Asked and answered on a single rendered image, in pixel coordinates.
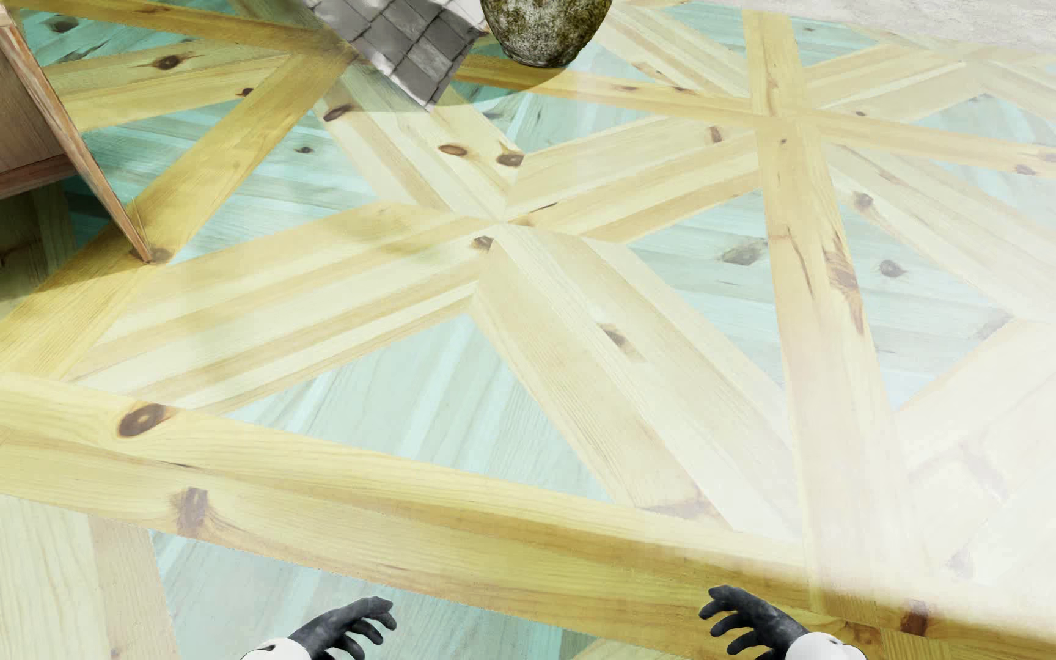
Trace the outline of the mossy round stone pot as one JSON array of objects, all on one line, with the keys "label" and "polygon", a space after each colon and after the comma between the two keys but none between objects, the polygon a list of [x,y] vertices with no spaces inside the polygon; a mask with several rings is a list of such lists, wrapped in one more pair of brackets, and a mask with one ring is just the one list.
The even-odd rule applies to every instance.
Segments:
[{"label": "mossy round stone pot", "polygon": [[480,0],[491,34],[518,64],[562,68],[593,40],[612,0]]}]

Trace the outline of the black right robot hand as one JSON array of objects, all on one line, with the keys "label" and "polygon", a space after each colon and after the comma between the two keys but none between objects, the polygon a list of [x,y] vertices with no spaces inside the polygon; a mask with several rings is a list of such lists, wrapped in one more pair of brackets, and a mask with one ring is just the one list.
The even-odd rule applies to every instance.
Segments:
[{"label": "black right robot hand", "polygon": [[786,660],[790,647],[800,637],[809,634],[796,619],[742,588],[720,585],[712,587],[709,595],[711,600],[700,608],[698,617],[710,620],[725,612],[723,619],[713,623],[711,637],[723,637],[728,631],[747,629],[727,645],[728,655],[735,656],[751,648],[763,647],[763,654],[755,660]]}]

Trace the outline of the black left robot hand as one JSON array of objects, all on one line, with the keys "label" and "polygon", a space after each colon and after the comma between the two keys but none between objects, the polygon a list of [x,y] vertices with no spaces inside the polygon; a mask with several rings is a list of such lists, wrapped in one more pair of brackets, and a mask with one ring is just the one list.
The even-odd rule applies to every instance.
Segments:
[{"label": "black left robot hand", "polygon": [[352,634],[365,637],[375,646],[382,645],[384,636],[376,626],[384,626],[389,631],[397,628],[390,600],[369,596],[318,615],[287,638],[305,650],[312,660],[333,660],[332,650],[343,650],[352,660],[366,660],[365,650]]}]

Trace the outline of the grey tiled box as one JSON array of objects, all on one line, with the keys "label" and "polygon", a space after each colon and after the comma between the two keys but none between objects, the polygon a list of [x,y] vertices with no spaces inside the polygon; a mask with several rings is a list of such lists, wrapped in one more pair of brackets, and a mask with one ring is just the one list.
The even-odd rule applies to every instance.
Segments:
[{"label": "grey tiled box", "polygon": [[480,0],[298,0],[432,111],[486,33]]}]

